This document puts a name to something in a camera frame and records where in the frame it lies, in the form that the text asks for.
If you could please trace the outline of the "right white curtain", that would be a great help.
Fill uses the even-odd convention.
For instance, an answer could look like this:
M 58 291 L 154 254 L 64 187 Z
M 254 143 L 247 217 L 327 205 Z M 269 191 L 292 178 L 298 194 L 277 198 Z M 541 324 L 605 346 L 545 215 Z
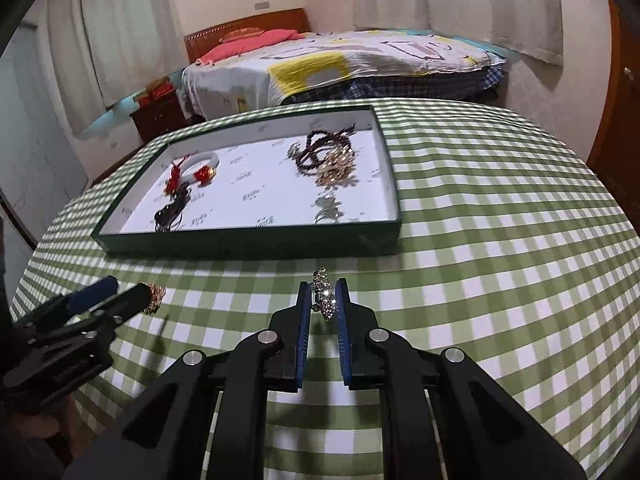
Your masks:
M 563 64 L 561 0 L 354 0 L 354 25 L 431 30 Z

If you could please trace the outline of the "brown wooden door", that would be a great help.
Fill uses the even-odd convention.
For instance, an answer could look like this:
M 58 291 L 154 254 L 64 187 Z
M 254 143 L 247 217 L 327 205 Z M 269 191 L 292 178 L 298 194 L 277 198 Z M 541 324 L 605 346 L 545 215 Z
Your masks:
M 611 66 L 604 109 L 588 166 L 626 215 L 639 220 L 639 34 L 610 3 Z

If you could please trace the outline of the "pink pearl brooch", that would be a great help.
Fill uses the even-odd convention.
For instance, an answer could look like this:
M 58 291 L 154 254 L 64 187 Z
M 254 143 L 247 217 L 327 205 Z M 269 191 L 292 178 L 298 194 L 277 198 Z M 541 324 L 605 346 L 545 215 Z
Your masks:
M 311 291 L 312 296 L 314 296 L 311 310 L 320 313 L 326 321 L 329 321 L 336 311 L 336 300 L 326 268 L 319 268 L 314 271 Z

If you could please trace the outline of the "silver rhinestone brooch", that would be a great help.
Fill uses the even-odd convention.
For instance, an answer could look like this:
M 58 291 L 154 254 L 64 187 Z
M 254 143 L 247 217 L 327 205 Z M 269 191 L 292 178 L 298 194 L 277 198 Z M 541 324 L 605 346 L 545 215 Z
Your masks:
M 318 207 L 318 211 L 314 215 L 314 223 L 338 223 L 344 216 L 341 211 L 341 202 L 332 194 L 323 194 L 319 196 L 314 204 Z

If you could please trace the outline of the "red bead gold charm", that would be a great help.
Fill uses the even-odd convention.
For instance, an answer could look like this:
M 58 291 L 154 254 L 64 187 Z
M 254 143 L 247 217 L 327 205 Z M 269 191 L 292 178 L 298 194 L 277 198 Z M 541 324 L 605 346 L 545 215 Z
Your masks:
M 214 167 L 205 165 L 199 170 L 196 170 L 193 174 L 193 177 L 199 185 L 206 186 L 213 181 L 214 177 L 216 177 L 216 172 L 217 170 Z

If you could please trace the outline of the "bed with patterned sheet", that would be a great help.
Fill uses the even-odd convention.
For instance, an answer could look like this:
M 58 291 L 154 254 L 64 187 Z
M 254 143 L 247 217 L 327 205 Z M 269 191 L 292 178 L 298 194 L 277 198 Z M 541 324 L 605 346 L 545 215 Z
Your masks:
M 505 62 L 431 32 L 308 32 L 253 50 L 239 41 L 215 48 L 183 71 L 181 87 L 205 119 L 341 99 L 464 100 L 495 88 Z

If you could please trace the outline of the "pale jade bangle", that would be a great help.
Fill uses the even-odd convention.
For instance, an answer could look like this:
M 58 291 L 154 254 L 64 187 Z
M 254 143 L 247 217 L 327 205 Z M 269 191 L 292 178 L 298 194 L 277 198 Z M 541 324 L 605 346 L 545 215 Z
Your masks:
M 191 153 L 190 155 L 191 157 L 182 165 L 182 176 L 184 178 L 191 177 L 194 180 L 192 184 L 198 184 L 198 182 L 195 181 L 193 174 L 201 167 L 209 165 L 217 170 L 219 157 L 215 151 Z

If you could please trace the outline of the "red cord gold pendant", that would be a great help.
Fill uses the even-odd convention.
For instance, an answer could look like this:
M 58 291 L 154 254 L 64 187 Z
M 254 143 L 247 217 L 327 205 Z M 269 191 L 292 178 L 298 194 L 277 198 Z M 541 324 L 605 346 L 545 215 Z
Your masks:
M 171 164 L 171 170 L 169 178 L 165 181 L 164 194 L 167 196 L 174 196 L 178 193 L 178 189 L 183 185 L 191 185 L 194 180 L 191 177 L 184 178 L 182 176 L 182 165 L 191 157 L 190 154 L 186 154 L 183 158 L 175 164 Z

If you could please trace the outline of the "dark wooden nightstand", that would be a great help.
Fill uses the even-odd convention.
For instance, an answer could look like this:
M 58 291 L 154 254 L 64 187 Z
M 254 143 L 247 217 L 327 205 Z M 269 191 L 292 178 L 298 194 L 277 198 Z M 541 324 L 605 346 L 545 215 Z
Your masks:
M 130 118 L 143 144 L 148 144 L 166 133 L 186 128 L 188 125 L 175 90 L 138 108 Z

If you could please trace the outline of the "green checkered tablecloth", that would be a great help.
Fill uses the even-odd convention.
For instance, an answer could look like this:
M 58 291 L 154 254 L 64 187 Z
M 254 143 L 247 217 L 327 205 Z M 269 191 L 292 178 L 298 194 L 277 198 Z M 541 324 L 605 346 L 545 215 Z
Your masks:
M 21 316 L 111 274 L 166 290 L 156 315 L 122 328 L 114 364 L 76 394 L 109 425 L 186 350 L 232 349 L 324 266 L 378 322 L 421 349 L 458 347 L 597 478 L 639 418 L 639 237 L 564 143 L 504 108 L 376 100 L 399 188 L 390 258 L 169 262 L 107 257 L 99 218 L 151 158 L 67 204 L 11 296 Z

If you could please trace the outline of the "small silver earring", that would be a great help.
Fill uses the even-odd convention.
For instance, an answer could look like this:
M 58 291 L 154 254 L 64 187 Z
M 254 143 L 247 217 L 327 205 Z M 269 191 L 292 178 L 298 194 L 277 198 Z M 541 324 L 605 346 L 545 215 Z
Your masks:
M 299 143 L 293 143 L 289 148 L 288 148 L 288 152 L 286 153 L 286 156 L 288 156 L 289 159 L 294 159 L 296 158 L 300 153 L 302 152 L 302 150 L 300 149 L 300 144 Z

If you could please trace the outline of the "gold chain jewelry pile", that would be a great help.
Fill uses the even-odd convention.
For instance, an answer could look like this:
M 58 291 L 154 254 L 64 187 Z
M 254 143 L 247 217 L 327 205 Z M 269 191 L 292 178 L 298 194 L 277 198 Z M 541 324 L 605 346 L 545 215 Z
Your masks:
M 340 184 L 355 170 L 355 153 L 352 150 L 334 150 L 326 155 L 318 167 L 316 185 Z

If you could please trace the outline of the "red boxes on nightstand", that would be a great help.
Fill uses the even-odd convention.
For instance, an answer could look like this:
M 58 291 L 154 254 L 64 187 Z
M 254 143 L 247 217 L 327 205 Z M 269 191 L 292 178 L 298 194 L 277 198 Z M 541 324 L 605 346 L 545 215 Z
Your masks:
M 168 76 L 163 76 L 149 82 L 143 90 L 134 96 L 134 102 L 136 102 L 140 107 L 145 107 L 174 90 L 175 86 L 171 82 L 170 78 Z

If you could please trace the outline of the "left white curtain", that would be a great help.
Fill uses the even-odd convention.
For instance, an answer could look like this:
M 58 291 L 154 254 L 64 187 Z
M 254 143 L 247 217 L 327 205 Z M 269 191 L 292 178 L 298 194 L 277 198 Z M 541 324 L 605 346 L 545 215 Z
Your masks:
M 186 66 L 174 0 L 47 0 L 47 9 L 53 71 L 73 133 Z

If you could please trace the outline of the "orange patterned pillow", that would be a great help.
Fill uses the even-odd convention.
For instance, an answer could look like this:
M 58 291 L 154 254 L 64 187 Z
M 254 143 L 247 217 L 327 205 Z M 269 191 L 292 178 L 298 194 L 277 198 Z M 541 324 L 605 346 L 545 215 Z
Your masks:
M 221 44 L 259 37 L 265 31 L 259 27 L 243 27 L 227 32 L 219 39 Z

